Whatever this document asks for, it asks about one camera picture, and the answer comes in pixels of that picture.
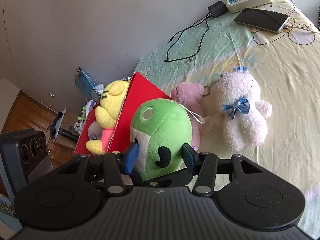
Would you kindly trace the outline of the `green frog plush toy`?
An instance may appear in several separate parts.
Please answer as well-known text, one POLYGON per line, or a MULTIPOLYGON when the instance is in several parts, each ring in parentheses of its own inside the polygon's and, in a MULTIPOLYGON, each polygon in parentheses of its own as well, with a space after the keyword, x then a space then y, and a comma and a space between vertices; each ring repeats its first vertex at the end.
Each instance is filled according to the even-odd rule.
POLYGON ((149 100, 133 115, 130 138, 138 142, 135 169, 142 181, 176 172, 183 163, 182 145, 192 139, 189 115, 176 101, 149 100))

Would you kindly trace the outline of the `pink teddy bear plush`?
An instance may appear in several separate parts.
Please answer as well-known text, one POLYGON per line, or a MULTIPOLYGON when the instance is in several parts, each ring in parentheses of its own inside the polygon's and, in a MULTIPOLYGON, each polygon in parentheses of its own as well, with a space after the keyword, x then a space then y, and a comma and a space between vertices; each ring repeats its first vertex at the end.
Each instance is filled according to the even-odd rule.
MULTIPOLYGON (((204 110, 201 105, 203 93, 203 85, 199 83, 182 82, 172 88, 170 97, 193 113, 204 117, 204 110)), ((188 115, 192 125, 192 140, 190 145, 197 151, 200 146, 200 123, 190 113, 188 113, 188 115)))

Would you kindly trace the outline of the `white bunny plush blue bow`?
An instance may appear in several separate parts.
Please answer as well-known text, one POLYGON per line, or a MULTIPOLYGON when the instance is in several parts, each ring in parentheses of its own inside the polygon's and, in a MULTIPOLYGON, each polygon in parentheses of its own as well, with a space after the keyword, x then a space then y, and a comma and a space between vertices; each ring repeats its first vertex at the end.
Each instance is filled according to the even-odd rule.
POLYGON ((241 153, 246 146, 264 144, 272 105, 261 98, 259 83, 246 67, 220 74, 203 107, 213 119, 210 135, 219 152, 241 153))

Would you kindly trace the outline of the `wooden door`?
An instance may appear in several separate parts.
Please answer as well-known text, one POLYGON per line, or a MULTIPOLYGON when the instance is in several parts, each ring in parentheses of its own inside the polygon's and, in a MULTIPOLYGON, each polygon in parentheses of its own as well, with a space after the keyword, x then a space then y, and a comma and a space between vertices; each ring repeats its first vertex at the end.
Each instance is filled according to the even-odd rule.
POLYGON ((50 162, 58 167, 72 158, 72 152, 65 146, 55 144, 50 138, 50 126, 57 113, 23 91, 20 91, 10 109, 2 128, 3 132, 33 128, 44 132, 50 162))

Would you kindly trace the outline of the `small cardboard box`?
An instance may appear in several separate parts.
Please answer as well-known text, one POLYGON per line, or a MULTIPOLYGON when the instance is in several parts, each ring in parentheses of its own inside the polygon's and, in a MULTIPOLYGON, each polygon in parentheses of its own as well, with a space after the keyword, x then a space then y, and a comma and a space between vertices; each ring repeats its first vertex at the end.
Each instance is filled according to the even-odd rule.
POLYGON ((76 131, 78 116, 67 109, 59 111, 50 126, 50 138, 53 143, 75 149, 79 139, 76 131))

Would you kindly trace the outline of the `yellow tiger plush toy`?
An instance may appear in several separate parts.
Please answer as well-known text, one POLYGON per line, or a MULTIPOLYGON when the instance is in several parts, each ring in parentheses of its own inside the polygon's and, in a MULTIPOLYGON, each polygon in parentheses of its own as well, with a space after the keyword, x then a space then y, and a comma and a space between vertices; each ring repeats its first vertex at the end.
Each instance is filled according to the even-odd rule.
POLYGON ((129 81, 117 80, 108 84, 100 97, 100 105, 95 108, 94 125, 101 127, 101 138, 86 142, 86 148, 92 154, 107 152, 126 97, 129 81))

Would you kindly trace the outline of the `blue plastic bag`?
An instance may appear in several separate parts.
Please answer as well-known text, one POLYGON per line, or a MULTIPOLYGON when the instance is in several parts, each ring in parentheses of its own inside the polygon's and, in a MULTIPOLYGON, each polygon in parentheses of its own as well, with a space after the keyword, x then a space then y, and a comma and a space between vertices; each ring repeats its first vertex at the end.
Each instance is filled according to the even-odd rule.
POLYGON ((96 86, 95 82, 81 68, 76 69, 76 72, 74 83, 86 98, 90 97, 92 90, 96 86))

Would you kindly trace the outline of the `patterned bed sheet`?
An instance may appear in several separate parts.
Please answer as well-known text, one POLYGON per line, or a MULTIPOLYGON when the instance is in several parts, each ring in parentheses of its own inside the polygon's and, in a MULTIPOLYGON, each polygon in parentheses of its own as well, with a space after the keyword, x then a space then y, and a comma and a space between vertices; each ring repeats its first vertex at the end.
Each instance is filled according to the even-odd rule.
POLYGON ((260 147, 243 155, 298 187, 306 207, 299 227, 319 237, 319 35, 290 0, 264 6, 287 14, 292 28, 279 34, 239 25, 226 13, 186 31, 142 58, 135 70, 165 93, 184 81, 212 86, 217 77, 244 66, 273 113, 260 147))

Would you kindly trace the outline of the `black power adapter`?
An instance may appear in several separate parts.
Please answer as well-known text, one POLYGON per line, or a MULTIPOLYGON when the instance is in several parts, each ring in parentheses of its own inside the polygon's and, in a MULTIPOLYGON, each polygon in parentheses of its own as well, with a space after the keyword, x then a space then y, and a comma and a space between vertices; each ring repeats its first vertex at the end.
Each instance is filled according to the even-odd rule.
POLYGON ((213 18, 218 18, 221 15, 228 12, 228 8, 223 1, 218 1, 214 3, 213 5, 208 7, 208 11, 210 12, 211 16, 213 18))

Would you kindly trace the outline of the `black smartphone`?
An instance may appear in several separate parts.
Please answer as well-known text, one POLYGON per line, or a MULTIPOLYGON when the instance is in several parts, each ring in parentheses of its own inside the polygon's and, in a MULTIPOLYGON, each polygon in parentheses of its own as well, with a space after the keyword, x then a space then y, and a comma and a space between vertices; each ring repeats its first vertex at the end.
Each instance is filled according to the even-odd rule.
POLYGON ((280 33, 289 21, 289 15, 279 12, 245 8, 236 18, 235 23, 256 27, 273 33, 280 33))

